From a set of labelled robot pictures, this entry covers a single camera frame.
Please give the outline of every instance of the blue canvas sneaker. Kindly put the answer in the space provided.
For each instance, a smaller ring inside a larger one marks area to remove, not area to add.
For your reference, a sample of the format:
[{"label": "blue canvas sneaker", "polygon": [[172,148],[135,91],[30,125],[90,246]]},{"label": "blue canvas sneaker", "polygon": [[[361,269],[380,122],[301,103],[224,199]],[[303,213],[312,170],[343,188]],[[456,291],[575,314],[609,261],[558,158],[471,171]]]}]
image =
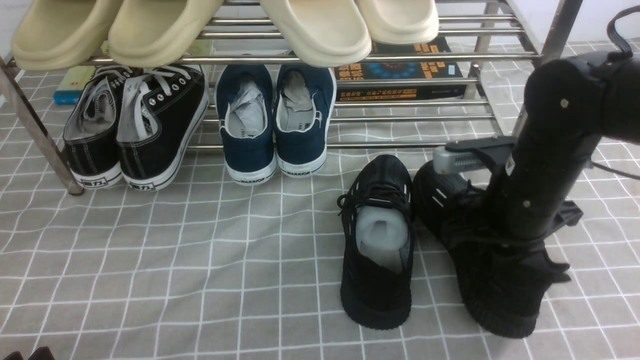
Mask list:
[{"label": "blue canvas sneaker", "polygon": [[331,69],[280,67],[274,132],[278,166],[285,175],[309,177],[324,165],[336,88]]},{"label": "blue canvas sneaker", "polygon": [[273,82],[264,65],[226,66],[214,91],[225,167],[238,184],[253,186],[273,177]]}]

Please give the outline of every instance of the black sneaker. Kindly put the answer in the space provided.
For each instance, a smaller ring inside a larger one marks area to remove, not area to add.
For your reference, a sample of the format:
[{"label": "black sneaker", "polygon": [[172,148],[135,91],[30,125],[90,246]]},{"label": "black sneaker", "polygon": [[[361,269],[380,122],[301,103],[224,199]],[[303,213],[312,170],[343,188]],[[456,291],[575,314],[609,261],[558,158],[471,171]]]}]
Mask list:
[{"label": "black sneaker", "polygon": [[[460,175],[440,175],[426,163],[413,180],[416,215],[442,242],[456,267],[458,288],[471,316],[487,331],[520,339],[533,333],[549,287],[570,281],[569,264],[549,259],[543,241],[501,238],[486,224],[480,206],[484,190]],[[466,238],[450,236],[465,227]]]},{"label": "black sneaker", "polygon": [[119,65],[99,67],[84,87],[62,135],[65,156],[80,186],[108,188],[122,178],[116,146],[122,93],[125,81],[141,73]]},{"label": "black sneaker", "polygon": [[399,327],[411,311],[415,233],[411,177],[391,155],[381,155],[338,198],[346,239],[340,299],[360,325]]},{"label": "black sneaker", "polygon": [[125,84],[118,146],[122,173],[134,189],[168,186],[209,106],[199,65],[168,65]]}]

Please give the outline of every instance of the black cable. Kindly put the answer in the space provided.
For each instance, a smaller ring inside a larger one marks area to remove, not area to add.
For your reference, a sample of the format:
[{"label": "black cable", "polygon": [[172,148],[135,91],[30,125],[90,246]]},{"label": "black cable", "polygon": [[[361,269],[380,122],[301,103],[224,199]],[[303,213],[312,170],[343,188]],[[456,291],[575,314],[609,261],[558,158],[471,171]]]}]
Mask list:
[{"label": "black cable", "polygon": [[595,167],[595,168],[599,168],[600,170],[604,170],[604,171],[611,172],[611,173],[616,174],[616,175],[620,175],[620,176],[623,176],[623,177],[628,177],[629,179],[640,181],[640,176],[638,176],[638,175],[629,174],[628,172],[616,170],[614,168],[610,168],[608,166],[605,166],[605,165],[602,165],[602,164],[599,164],[599,163],[595,163],[593,161],[591,161],[591,165],[593,167]]},{"label": "black cable", "polygon": [[633,6],[626,10],[622,10],[613,19],[611,19],[607,25],[607,36],[609,36],[611,42],[621,51],[620,53],[609,54],[611,60],[627,59],[634,55],[633,50],[631,50],[631,45],[629,45],[625,38],[618,33],[618,30],[616,29],[616,21],[637,12],[640,12],[640,6]]}]

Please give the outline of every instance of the slide sandal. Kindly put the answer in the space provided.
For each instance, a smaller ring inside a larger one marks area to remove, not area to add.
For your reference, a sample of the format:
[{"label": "slide sandal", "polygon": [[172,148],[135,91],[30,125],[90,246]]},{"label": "slide sandal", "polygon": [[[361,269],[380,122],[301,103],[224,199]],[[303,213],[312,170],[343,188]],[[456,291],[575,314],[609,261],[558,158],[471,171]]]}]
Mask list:
[{"label": "slide sandal", "polygon": [[109,32],[111,57],[130,67],[178,60],[224,0],[124,0]]},{"label": "slide sandal", "polygon": [[34,0],[12,39],[24,70],[79,65],[107,40],[122,0]]},{"label": "slide sandal", "polygon": [[260,5],[309,65],[347,65],[371,52],[367,25],[353,0],[260,0]]},{"label": "slide sandal", "polygon": [[435,0],[356,0],[371,38],[383,44],[421,44],[438,36]]}]

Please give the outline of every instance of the book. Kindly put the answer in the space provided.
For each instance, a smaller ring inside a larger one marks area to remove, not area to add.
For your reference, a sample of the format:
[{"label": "book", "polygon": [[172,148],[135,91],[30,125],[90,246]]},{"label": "book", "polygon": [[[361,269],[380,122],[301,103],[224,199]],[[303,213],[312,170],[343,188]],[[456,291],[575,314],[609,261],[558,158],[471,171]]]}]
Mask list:
[{"label": "book", "polygon": [[[193,56],[210,56],[214,53],[213,40],[195,40],[187,52]],[[102,52],[109,55],[109,42],[102,44]],[[206,74],[211,70],[211,65],[202,67]],[[93,77],[94,66],[77,66],[71,68],[65,74],[62,82],[53,94],[53,101],[58,105],[75,105],[82,95],[86,84]]]},{"label": "book", "polygon": [[[444,37],[436,37],[428,44],[387,45],[373,43],[372,54],[427,54],[450,53]],[[445,86],[362,86],[340,88],[341,81],[354,80],[415,80],[461,78],[462,73],[454,61],[429,61],[423,63],[355,63],[333,69],[338,82],[337,101],[392,101],[429,100],[459,97],[465,93],[465,85]]]}]

